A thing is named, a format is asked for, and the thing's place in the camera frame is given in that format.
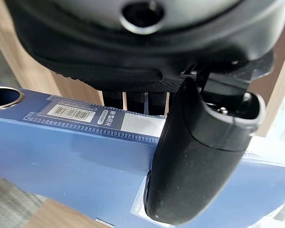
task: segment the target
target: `sticker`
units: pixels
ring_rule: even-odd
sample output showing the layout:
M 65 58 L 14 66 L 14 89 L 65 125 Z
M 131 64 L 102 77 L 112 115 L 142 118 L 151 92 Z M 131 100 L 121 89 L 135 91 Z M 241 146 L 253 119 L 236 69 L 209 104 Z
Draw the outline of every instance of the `sticker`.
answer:
M 47 114 L 53 116 L 64 117 L 72 120 L 80 120 L 91 122 L 96 112 L 74 108 L 66 105 L 55 105 Z
M 142 219 L 147 220 L 147 221 L 154 223 L 155 225 L 158 225 L 158 226 L 163 227 L 163 228 L 175 227 L 175 226 L 167 224 L 167 223 L 155 221 L 146 214 L 146 212 L 144 210 L 144 204 L 143 204 L 143 193 L 144 193 L 144 187 L 146 185 L 146 180 L 147 180 L 147 177 L 145 177 L 143 179 L 143 182 L 142 182 L 142 184 L 138 190 L 138 193 L 136 195 L 136 198 L 135 198 L 135 201 L 132 205 L 130 213 L 133 215 L 136 215 L 138 217 L 141 217 Z
M 106 115 L 108 115 L 108 113 L 109 113 L 108 110 L 103 110 L 103 112 L 101 113 L 101 115 L 97 121 L 97 124 L 102 125 L 104 123 Z
M 25 122 L 157 144 L 164 116 L 147 116 L 57 96 L 39 112 L 29 112 Z
M 115 226 L 112 225 L 111 223 L 102 221 L 101 219 L 98 219 L 98 218 L 95 218 L 95 221 L 100 222 L 100 223 L 102 223 L 102 224 L 105 224 L 106 226 L 111 227 L 111 228 L 114 228 L 114 227 L 115 227 Z

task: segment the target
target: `circular hole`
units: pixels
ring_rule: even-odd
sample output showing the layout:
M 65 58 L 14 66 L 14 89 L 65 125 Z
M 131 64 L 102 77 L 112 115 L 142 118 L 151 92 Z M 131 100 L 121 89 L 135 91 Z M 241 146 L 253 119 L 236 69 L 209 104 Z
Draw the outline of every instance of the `circular hole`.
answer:
M 127 5 L 122 11 L 122 25 L 137 34 L 150 34 L 158 31 L 164 16 L 163 8 L 154 1 Z
M 0 109 L 15 105 L 22 101 L 24 94 L 13 88 L 0 86 Z

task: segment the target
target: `wooden surface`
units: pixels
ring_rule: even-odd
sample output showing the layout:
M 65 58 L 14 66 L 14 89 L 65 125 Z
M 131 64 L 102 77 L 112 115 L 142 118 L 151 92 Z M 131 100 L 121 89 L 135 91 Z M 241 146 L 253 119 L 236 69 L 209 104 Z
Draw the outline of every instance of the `wooden surface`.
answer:
M 49 199 L 25 228 L 108 228 L 108 226 Z
M 21 87 L 94 104 L 103 103 L 101 92 L 51 72 L 26 53 L 3 0 L 0 0 L 0 49 Z
M 272 126 L 272 123 L 274 122 L 280 110 L 280 106 L 283 102 L 284 97 L 285 97 L 285 62 L 282 66 L 279 78 L 276 81 L 275 87 L 268 101 L 265 120 L 258 129 L 257 135 L 266 137 L 270 127 Z

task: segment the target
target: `black plastic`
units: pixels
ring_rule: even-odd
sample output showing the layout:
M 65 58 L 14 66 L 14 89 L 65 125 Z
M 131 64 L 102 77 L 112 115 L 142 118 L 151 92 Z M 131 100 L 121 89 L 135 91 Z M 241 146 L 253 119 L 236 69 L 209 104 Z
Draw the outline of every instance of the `black plastic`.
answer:
M 176 92 L 180 73 L 194 62 L 258 59 L 285 23 L 285 0 L 243 0 L 203 24 L 140 36 L 82 21 L 50 0 L 6 3 L 22 45 L 37 61 L 117 92 Z
M 204 103 L 193 79 L 184 81 L 173 98 L 149 173 L 148 216 L 179 225 L 201 213 L 219 193 L 264 117 L 260 97 L 248 94 L 243 103 L 241 118 L 221 114 Z

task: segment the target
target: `blue binder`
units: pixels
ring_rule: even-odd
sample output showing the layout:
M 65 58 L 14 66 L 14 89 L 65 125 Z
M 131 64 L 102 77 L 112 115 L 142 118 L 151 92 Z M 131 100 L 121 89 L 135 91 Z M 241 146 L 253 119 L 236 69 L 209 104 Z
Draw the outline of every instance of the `blue binder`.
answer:
M 19 104 L 0 109 L 0 177 L 109 227 L 172 227 L 148 219 L 142 204 L 163 117 L 21 91 Z M 251 150 L 183 227 L 247 228 L 284 202 L 285 161 Z

